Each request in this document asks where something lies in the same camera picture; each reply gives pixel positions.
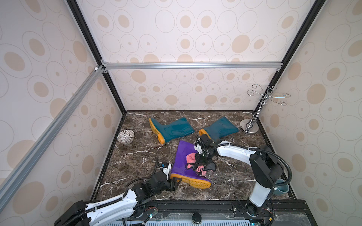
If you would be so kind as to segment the pink cloth black trim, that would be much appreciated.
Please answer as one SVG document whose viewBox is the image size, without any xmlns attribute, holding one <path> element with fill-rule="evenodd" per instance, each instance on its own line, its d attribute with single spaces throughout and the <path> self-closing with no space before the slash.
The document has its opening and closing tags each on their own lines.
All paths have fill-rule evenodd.
<svg viewBox="0 0 362 226">
<path fill-rule="evenodd" d="M 210 171 L 215 172 L 217 165 L 212 160 L 203 162 L 199 153 L 190 153 L 186 156 L 185 168 L 193 170 L 199 176 L 205 177 Z"/>
</svg>

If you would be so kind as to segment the purple rubber boot yellow sole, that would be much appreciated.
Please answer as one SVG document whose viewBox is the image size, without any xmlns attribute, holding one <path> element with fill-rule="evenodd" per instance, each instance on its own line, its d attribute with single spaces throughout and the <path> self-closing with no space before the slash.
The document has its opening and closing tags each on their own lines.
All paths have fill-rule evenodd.
<svg viewBox="0 0 362 226">
<path fill-rule="evenodd" d="M 203 167 L 196 165 L 196 154 L 198 152 L 194 148 L 194 144 L 186 141 L 180 141 L 175 162 L 171 170 L 171 178 L 177 178 L 182 182 L 198 189 L 207 189 L 211 186 L 209 179 L 204 177 L 206 174 Z"/>
</svg>

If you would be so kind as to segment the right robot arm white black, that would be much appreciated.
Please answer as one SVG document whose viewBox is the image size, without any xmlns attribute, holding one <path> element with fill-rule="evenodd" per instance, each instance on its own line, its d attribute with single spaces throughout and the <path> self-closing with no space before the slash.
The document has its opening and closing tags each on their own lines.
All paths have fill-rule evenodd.
<svg viewBox="0 0 362 226">
<path fill-rule="evenodd" d="M 190 164 L 199 173 L 216 170 L 215 156 L 229 157 L 251 166 L 256 183 L 245 204 L 248 215 L 256 217 L 270 196 L 279 186 L 288 185 L 292 180 L 292 171 L 288 163 L 269 150 L 268 146 L 245 147 L 228 141 L 213 141 L 208 135 L 201 135 L 194 143 L 198 152 L 196 162 Z"/>
</svg>

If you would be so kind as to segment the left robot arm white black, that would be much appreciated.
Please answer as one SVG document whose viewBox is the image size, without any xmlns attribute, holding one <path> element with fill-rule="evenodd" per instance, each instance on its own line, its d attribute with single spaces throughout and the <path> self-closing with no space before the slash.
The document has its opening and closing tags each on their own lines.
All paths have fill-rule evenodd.
<svg viewBox="0 0 362 226">
<path fill-rule="evenodd" d="M 143 212 L 140 208 L 153 196 L 164 191 L 176 191 L 181 178 L 171 178 L 167 164 L 157 170 L 156 162 L 151 176 L 138 178 L 126 185 L 126 191 L 120 195 L 100 202 L 77 201 L 71 205 L 54 223 L 55 226 L 104 226 L 112 221 L 128 218 L 135 212 Z"/>
</svg>

